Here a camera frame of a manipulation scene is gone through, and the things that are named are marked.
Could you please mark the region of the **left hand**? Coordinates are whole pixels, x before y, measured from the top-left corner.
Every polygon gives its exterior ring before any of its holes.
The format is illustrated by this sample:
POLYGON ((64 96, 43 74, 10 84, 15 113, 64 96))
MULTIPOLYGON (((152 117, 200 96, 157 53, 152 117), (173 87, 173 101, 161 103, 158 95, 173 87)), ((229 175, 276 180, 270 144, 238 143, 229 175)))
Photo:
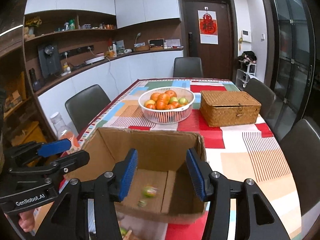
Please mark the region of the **left hand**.
POLYGON ((19 214, 18 224, 24 232, 31 232, 35 227, 34 210, 25 211, 19 214))

